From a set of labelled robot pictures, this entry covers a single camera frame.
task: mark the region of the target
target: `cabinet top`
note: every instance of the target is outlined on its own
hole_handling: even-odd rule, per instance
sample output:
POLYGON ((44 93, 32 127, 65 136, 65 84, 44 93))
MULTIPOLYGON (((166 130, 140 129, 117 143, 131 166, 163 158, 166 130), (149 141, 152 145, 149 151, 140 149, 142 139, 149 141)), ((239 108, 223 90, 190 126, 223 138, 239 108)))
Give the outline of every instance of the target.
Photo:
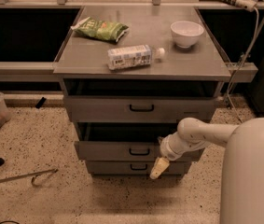
POLYGON ((82 37, 73 32, 54 73, 61 76, 184 79, 229 81, 230 73, 211 37, 205 32, 190 49, 180 49, 172 40, 170 26, 175 21, 202 24, 194 7, 178 5, 93 5, 85 6, 79 20, 118 21, 130 27, 117 44, 82 37), (148 66, 119 71, 108 69, 107 51, 113 48, 148 44, 165 48, 166 58, 148 66))

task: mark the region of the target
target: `gray cabinet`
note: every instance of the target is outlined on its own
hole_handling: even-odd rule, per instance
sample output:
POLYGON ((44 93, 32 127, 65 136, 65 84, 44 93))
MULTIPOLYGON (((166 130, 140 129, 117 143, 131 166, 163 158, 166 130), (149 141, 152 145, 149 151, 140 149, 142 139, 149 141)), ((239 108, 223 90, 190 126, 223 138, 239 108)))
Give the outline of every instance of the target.
MULTIPOLYGON (((76 154, 92 175, 149 175, 160 155, 159 138, 174 133, 180 119, 210 121, 230 73, 207 34, 190 50, 174 45, 170 24, 176 18, 199 21, 192 7, 89 6, 84 11, 81 19, 120 21, 132 30, 116 45, 72 34, 55 65, 78 134, 76 154), (164 47, 167 58, 119 72, 107 68, 108 49, 137 44, 164 47)), ((201 151, 189 152, 164 174, 183 175, 200 156, 201 151)))

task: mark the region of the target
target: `green snack bag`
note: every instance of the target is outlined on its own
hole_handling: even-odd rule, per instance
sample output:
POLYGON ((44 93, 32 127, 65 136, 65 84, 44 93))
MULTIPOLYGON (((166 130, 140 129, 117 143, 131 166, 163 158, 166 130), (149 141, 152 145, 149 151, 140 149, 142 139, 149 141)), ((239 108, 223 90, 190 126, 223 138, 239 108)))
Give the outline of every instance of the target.
POLYGON ((103 41, 116 41, 128 31, 129 27, 120 22, 97 21, 88 17, 72 26, 75 32, 103 41))

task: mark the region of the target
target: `white cable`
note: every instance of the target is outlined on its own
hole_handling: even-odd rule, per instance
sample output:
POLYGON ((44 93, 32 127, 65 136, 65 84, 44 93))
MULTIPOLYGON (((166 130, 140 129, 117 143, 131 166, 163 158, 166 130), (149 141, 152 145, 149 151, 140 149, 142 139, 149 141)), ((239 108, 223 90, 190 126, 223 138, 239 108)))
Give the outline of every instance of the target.
POLYGON ((243 123, 243 120, 242 120, 241 117, 239 116, 239 114, 238 114, 238 112, 237 112, 237 110, 236 110, 236 107, 235 107, 234 103, 232 102, 232 100, 231 100, 229 94, 230 94, 230 91, 231 91, 232 86, 234 85, 234 83, 233 83, 232 81, 233 81, 235 75, 236 75, 237 72, 238 72, 238 71, 244 66, 245 60, 246 60, 246 58, 248 57, 248 55, 249 55, 249 53, 250 53, 250 50, 252 49, 252 47, 253 47, 253 45, 254 45, 256 39, 257 39, 257 35, 258 35, 258 24, 259 24, 259 11, 258 11, 258 9, 257 9, 256 7, 254 8, 254 10, 255 10, 255 12, 256 12, 256 14, 257 14, 257 17, 256 17, 256 25, 255 25, 255 31, 254 31, 253 38, 252 38, 252 40, 251 40, 251 42, 250 42, 250 45, 249 45, 249 48, 248 48, 247 52, 246 52, 246 53, 243 55, 243 57, 238 61, 238 63, 237 63, 238 67, 237 67, 236 71, 234 71, 234 72, 232 73, 231 78, 230 78, 230 80, 229 80, 228 87, 227 87, 227 91, 226 91, 226 95, 227 95, 227 98, 228 98, 228 100, 229 100, 229 103, 230 103, 232 109, 234 110, 234 112, 235 112, 235 114, 236 114, 238 120, 239 120, 241 123, 243 123))

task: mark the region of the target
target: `gray drawer front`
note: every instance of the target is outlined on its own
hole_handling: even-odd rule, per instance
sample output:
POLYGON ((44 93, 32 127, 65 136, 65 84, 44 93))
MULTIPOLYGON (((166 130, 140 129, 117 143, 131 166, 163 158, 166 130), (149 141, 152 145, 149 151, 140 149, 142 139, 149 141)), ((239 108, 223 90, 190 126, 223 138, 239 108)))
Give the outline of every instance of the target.
POLYGON ((66 97, 64 104, 73 122, 176 122, 185 117, 210 120, 216 101, 66 97))
MULTIPOLYGON (((154 162, 86 161, 92 175, 150 175, 154 162)), ((184 175, 190 163, 172 162, 164 175, 184 175)))
MULTIPOLYGON (((76 154, 86 161, 152 161, 160 157, 160 146, 135 142, 75 142, 76 154)), ((177 161, 197 161, 201 150, 185 153, 177 161)))

